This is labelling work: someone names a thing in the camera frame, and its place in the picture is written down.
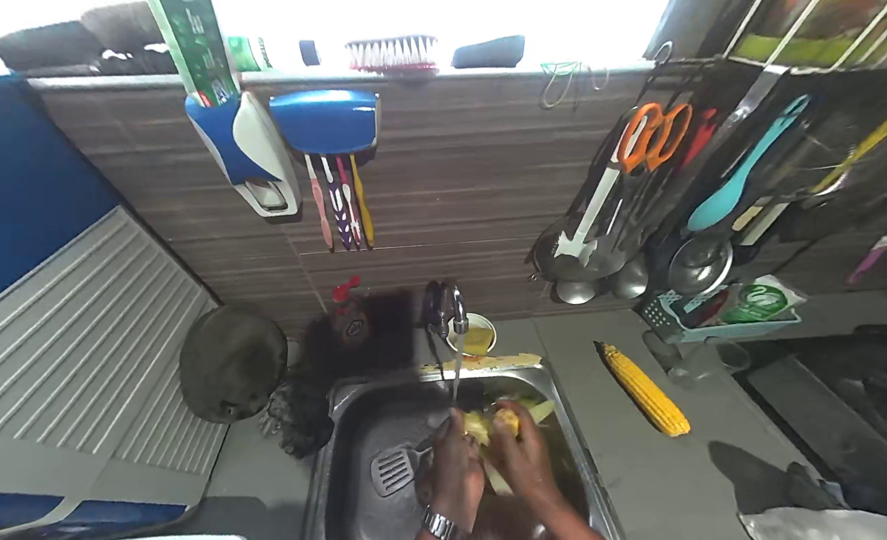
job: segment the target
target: wristwatch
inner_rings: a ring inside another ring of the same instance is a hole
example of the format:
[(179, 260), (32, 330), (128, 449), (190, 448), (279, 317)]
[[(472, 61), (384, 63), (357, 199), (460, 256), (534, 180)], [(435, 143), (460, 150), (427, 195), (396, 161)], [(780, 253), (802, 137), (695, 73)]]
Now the wristwatch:
[(430, 505), (423, 510), (422, 525), (427, 533), (433, 534), (439, 540), (464, 540), (468, 537), (457, 523), (431, 510)]

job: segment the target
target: running water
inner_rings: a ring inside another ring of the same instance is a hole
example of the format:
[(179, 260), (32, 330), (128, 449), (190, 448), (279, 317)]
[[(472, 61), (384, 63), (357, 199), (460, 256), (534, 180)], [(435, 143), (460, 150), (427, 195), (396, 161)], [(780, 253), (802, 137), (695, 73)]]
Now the running water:
[(460, 387), (460, 368), (464, 363), (464, 337), (465, 334), (458, 333), (454, 336), (454, 348), (457, 349), (457, 357), (454, 358), (453, 364), (453, 407), (457, 407), (457, 388)]

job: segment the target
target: toothbrush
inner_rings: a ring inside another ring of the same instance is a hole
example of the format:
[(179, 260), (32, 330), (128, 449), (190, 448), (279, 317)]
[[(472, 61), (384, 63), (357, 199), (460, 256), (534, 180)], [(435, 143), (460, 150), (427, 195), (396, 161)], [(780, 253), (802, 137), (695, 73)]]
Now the toothbrush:
[(363, 239), (360, 237), (360, 221), (354, 212), (354, 190), (351, 189), (351, 183), (347, 181), (347, 171), (344, 169), (344, 159), (337, 155), (337, 170), (340, 171), (340, 181), (343, 184), (343, 199), (346, 201), (346, 207), (350, 210), (350, 232), (353, 233), (353, 241), (357, 243), (357, 249), (364, 245)]
[(374, 247), (374, 219), (367, 208), (367, 199), (364, 198), (364, 184), (360, 181), (360, 173), (357, 172), (357, 159), (350, 154), (350, 169), (353, 171), (353, 191), (357, 194), (357, 205), (360, 207), (360, 222), (364, 226), (366, 244)]
[(354, 246), (354, 237), (351, 235), (351, 222), (347, 215), (347, 205), (344, 203), (344, 196), (340, 194), (340, 187), (330, 172), (330, 163), (327, 156), (321, 154), (320, 161), (323, 163), (323, 172), (326, 174), (326, 186), (330, 190), (330, 205), (333, 207), (333, 215), (337, 217), (337, 232), (340, 233), (340, 240), (343, 243), (343, 249), (351, 251)]
[(324, 207), (324, 191), (317, 181), (317, 172), (314, 171), (314, 164), (310, 161), (310, 153), (305, 153), (303, 158), (307, 162), (307, 174), (310, 175), (310, 190), (314, 193), (314, 201), (317, 202), (317, 213), (320, 215), (320, 232), (323, 234), (323, 241), (326, 247), (333, 251), (333, 233), (330, 232), (330, 221), (327, 218), (327, 208)]

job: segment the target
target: window sill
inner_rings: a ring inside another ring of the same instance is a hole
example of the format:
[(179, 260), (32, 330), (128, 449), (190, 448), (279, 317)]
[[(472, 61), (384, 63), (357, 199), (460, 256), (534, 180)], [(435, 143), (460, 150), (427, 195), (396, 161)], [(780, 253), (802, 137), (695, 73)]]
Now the window sill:
[[(653, 68), (651, 60), (637, 60), (614, 65), (605, 69), (594, 69), (597, 77), (624, 73), (644, 73)], [(539, 67), (519, 66), (514, 68), (482, 67), (455, 69), (442, 67), (436, 76), (430, 79), (502, 79), (509, 77), (531, 77), (541, 75)], [(394, 78), (373, 73), (362, 73), (350, 69), (328, 70), (326, 68), (303, 68), (293, 71), (250, 71), (241, 74), (241, 80), (247, 85), (269, 85), (279, 83), (361, 83), (377, 81), (393, 81)], [(400, 80), (411, 81), (414, 77), (401, 77)], [(126, 89), (167, 89), (182, 85), (180, 75), (115, 75), (105, 77), (48, 77), (30, 79), (29, 83), (39, 91), (84, 91), (84, 90), (126, 90)]]

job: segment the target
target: slotted spatula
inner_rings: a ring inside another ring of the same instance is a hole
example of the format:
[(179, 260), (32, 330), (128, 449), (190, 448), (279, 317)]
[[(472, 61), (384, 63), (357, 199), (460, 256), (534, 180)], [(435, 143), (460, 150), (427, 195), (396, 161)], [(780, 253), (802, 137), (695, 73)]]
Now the slotted spatula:
[(410, 484), (417, 476), (421, 458), (433, 446), (434, 434), (423, 439), (415, 448), (398, 445), (378, 453), (370, 460), (370, 479), (380, 497), (390, 497)]

